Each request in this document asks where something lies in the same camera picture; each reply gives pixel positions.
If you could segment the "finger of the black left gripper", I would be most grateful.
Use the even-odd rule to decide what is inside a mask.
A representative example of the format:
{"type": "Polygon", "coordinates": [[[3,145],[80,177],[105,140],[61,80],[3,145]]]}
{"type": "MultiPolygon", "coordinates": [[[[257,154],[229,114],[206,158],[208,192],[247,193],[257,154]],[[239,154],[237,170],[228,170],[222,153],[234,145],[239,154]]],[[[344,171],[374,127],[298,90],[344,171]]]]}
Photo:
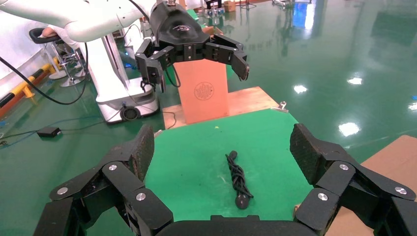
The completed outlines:
{"type": "Polygon", "coordinates": [[[175,48],[173,46],[161,49],[155,46],[150,38],[146,38],[135,53],[137,69],[142,76],[140,82],[142,90],[146,90],[146,86],[151,86],[153,89],[159,87],[164,93],[166,90],[166,70],[174,63],[174,59],[175,48]]]}
{"type": "Polygon", "coordinates": [[[204,58],[230,65],[240,81],[246,81],[249,75],[247,54],[243,44],[222,34],[214,34],[204,44],[204,58]]]}

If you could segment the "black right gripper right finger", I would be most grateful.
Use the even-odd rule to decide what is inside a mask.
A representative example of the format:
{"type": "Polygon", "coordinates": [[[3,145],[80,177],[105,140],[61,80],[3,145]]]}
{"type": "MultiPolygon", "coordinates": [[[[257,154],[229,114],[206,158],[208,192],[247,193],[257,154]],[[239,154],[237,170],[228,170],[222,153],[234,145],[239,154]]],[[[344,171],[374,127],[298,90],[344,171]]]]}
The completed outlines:
{"type": "Polygon", "coordinates": [[[409,187],[362,166],[341,145],[315,138],[301,123],[291,132],[290,152],[313,187],[295,211],[295,222],[323,236],[345,207],[376,236],[416,235],[417,196],[409,187]]]}

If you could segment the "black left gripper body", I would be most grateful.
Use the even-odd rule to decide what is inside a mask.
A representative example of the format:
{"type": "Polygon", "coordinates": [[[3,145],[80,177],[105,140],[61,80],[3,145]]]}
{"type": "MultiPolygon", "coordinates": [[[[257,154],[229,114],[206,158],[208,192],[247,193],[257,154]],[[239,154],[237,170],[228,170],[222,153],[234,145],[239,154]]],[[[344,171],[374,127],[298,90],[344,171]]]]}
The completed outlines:
{"type": "Polygon", "coordinates": [[[151,12],[150,26],[156,34],[155,49],[165,53],[168,63],[204,59],[210,36],[181,5],[158,3],[151,12]]]}

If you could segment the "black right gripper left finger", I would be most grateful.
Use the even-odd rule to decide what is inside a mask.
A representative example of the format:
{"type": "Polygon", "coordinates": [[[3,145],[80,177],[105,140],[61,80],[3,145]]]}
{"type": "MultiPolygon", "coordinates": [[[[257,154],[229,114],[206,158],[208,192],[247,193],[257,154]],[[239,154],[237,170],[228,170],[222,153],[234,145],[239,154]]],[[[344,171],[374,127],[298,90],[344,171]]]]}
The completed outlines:
{"type": "Polygon", "coordinates": [[[145,186],[153,154],[153,128],[143,125],[134,139],[112,147],[96,166],[55,187],[34,234],[84,236],[111,208],[135,235],[158,234],[174,217],[145,186]]]}

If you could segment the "bystander hand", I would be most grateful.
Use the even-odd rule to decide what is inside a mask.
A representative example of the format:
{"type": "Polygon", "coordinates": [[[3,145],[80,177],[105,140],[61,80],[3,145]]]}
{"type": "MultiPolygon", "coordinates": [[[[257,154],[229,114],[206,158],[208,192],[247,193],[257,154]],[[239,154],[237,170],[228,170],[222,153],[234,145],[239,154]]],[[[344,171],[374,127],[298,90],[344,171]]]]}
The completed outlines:
{"type": "Polygon", "coordinates": [[[56,31],[51,28],[51,27],[46,27],[43,29],[40,37],[42,38],[49,38],[49,37],[54,37],[57,36],[58,34],[56,33],[56,31]]]}

